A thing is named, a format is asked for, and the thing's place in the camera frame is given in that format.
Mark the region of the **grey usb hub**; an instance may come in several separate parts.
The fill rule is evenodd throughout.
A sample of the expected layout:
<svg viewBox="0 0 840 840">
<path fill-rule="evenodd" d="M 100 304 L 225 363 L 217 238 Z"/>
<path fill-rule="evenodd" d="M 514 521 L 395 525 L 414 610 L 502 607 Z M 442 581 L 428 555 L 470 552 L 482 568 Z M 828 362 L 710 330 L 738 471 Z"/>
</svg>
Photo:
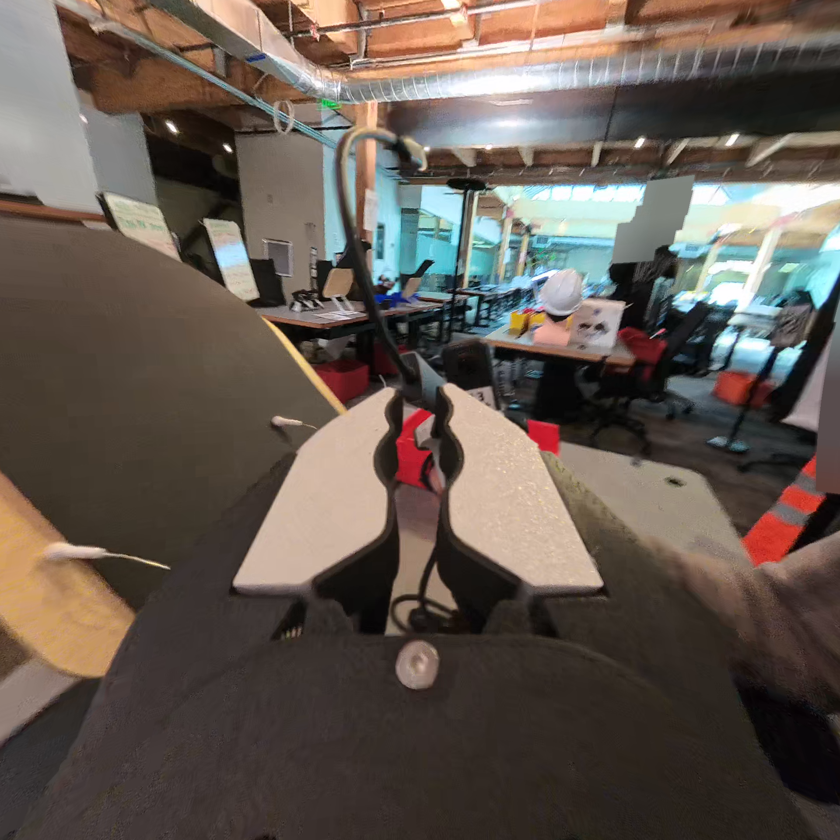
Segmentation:
<svg viewBox="0 0 840 840">
<path fill-rule="evenodd" d="M 419 450 L 431 454 L 438 462 L 451 408 L 442 391 L 446 381 L 415 351 L 404 353 L 402 361 L 408 372 L 398 389 L 402 397 L 404 422 L 417 413 L 423 414 L 410 436 Z"/>
</svg>

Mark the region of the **red plastic bin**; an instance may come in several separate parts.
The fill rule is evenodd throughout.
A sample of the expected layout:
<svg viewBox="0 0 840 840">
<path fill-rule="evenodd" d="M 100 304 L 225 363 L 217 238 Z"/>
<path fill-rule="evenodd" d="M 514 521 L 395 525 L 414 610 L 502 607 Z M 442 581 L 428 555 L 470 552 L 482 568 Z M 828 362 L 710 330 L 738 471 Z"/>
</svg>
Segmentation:
<svg viewBox="0 0 840 840">
<path fill-rule="evenodd" d="M 405 410 L 402 432 L 396 441 L 396 479 L 404 485 L 428 490 L 439 496 L 445 481 L 436 465 L 433 444 L 428 443 L 433 426 L 434 415 L 431 412 L 414 406 Z M 522 428 L 542 452 L 560 454 L 560 425 L 529 419 Z"/>
</svg>

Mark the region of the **black floor lamp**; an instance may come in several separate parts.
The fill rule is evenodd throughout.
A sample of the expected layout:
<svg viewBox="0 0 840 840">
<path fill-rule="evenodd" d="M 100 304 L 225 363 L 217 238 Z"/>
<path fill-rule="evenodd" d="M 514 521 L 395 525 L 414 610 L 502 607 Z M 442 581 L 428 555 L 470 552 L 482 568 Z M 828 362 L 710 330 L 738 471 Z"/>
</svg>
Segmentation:
<svg viewBox="0 0 840 840">
<path fill-rule="evenodd" d="M 448 179 L 450 190 L 460 193 L 462 197 L 460 227 L 458 232 L 458 248 L 453 280 L 453 292 L 467 288 L 469 283 L 469 262 L 472 253 L 472 240 L 476 209 L 479 195 L 487 189 L 487 184 L 472 177 L 455 177 Z"/>
</svg>

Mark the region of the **white hard hat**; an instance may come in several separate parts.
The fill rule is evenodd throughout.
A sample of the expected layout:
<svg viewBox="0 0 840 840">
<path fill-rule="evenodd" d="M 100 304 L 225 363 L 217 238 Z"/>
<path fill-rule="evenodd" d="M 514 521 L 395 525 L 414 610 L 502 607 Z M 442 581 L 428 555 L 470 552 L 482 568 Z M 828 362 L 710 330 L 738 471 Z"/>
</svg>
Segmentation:
<svg viewBox="0 0 840 840">
<path fill-rule="evenodd" d="M 555 320 L 575 314 L 583 302 L 584 277 L 573 268 L 550 273 L 539 292 L 542 308 Z"/>
</svg>

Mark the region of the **whiteboard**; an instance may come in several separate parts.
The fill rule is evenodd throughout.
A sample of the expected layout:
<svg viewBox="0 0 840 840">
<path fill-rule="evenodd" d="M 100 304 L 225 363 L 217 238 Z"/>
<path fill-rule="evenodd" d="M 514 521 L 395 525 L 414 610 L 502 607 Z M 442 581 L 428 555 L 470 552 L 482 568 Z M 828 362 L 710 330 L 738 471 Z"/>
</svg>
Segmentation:
<svg viewBox="0 0 840 840">
<path fill-rule="evenodd" d="M 112 229 L 181 261 L 176 239 L 158 206 L 111 192 L 100 192 L 97 199 Z"/>
<path fill-rule="evenodd" d="M 233 220 L 204 217 L 202 224 L 224 287 L 245 303 L 259 299 L 242 231 Z"/>
</svg>

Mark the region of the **cardboard product box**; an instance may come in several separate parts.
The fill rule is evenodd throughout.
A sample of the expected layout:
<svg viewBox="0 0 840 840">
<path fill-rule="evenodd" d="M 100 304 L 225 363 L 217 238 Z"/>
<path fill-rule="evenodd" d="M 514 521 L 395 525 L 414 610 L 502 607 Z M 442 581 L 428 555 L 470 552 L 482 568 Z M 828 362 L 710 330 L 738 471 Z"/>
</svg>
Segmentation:
<svg viewBox="0 0 840 840">
<path fill-rule="evenodd" d="M 570 319 L 570 345 L 585 350 L 610 350 L 616 344 L 626 304 L 589 297 Z"/>
</svg>

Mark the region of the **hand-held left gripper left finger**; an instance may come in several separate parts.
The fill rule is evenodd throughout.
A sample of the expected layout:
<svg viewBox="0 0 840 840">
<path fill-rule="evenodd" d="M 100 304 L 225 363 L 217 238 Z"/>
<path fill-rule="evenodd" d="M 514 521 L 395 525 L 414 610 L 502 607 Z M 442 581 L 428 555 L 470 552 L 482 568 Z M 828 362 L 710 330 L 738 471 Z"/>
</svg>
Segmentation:
<svg viewBox="0 0 840 840">
<path fill-rule="evenodd" d="M 299 595 L 388 533 L 403 399 L 392 387 L 299 447 L 233 580 L 242 595 Z"/>
</svg>

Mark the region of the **silver ventilation duct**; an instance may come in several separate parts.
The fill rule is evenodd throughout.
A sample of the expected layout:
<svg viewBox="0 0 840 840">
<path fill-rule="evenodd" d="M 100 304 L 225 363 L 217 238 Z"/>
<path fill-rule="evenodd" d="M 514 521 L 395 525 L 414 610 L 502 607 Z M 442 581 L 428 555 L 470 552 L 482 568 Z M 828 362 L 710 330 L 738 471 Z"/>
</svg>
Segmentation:
<svg viewBox="0 0 840 840">
<path fill-rule="evenodd" d="M 365 59 L 349 69 L 298 52 L 252 2 L 150 2 L 229 55 L 307 97 L 344 104 L 414 102 L 551 91 L 630 88 L 838 69 L 838 19 L 745 27 L 641 28 L 615 38 L 572 35 L 570 44 L 531 49 L 492 45 L 447 57 Z"/>
</svg>

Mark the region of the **black sheet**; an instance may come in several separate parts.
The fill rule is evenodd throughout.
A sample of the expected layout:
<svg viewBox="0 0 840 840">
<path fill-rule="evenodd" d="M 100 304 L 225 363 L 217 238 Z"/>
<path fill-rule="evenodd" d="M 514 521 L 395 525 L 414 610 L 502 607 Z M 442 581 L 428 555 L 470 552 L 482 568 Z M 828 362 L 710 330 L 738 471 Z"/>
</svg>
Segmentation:
<svg viewBox="0 0 840 840">
<path fill-rule="evenodd" d="M 344 410 L 266 318 L 120 234 L 2 216 L 2 473 L 139 608 Z"/>
</svg>

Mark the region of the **orange safety vest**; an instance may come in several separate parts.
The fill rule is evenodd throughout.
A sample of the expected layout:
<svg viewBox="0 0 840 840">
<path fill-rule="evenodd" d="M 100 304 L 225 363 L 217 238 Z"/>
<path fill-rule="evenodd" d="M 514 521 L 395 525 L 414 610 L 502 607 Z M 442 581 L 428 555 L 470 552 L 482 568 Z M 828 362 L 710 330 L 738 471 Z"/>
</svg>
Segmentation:
<svg viewBox="0 0 840 840">
<path fill-rule="evenodd" d="M 818 489 L 816 478 L 814 455 L 744 536 L 742 546 L 753 567 L 781 562 L 823 524 L 828 495 Z"/>
</svg>

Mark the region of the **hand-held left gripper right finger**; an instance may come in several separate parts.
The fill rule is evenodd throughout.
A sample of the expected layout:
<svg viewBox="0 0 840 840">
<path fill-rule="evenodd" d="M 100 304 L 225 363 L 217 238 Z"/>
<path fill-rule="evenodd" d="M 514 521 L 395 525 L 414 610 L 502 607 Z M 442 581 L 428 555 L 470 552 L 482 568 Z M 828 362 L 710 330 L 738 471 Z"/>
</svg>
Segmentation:
<svg viewBox="0 0 840 840">
<path fill-rule="evenodd" d="M 529 594 L 591 595 L 604 585 L 538 445 L 516 424 L 456 385 L 438 388 L 454 538 Z"/>
</svg>

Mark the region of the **red jacket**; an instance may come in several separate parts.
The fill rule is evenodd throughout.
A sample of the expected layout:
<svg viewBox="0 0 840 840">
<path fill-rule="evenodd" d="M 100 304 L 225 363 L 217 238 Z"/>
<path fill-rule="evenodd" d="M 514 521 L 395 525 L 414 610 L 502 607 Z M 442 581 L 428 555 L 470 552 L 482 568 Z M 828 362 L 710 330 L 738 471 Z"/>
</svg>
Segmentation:
<svg viewBox="0 0 840 840">
<path fill-rule="evenodd" d="M 648 336 L 645 331 L 633 327 L 620 329 L 617 337 L 633 354 L 634 369 L 638 370 L 640 380 L 649 382 L 666 352 L 667 340 L 659 336 Z"/>
</svg>

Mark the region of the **orange storage bin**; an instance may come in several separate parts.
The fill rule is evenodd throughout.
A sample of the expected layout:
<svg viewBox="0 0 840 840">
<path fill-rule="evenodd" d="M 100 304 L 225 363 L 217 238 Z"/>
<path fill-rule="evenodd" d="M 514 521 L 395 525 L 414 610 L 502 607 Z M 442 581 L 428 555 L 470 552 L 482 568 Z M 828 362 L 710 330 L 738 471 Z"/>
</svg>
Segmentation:
<svg viewBox="0 0 840 840">
<path fill-rule="evenodd" d="M 719 401 L 733 406 L 742 406 L 750 393 L 757 378 L 756 374 L 746 371 L 720 371 L 717 373 L 711 394 Z M 750 403 L 751 408 L 761 408 L 770 399 L 770 395 L 777 387 L 777 382 L 768 378 L 763 380 L 754 393 Z"/>
</svg>

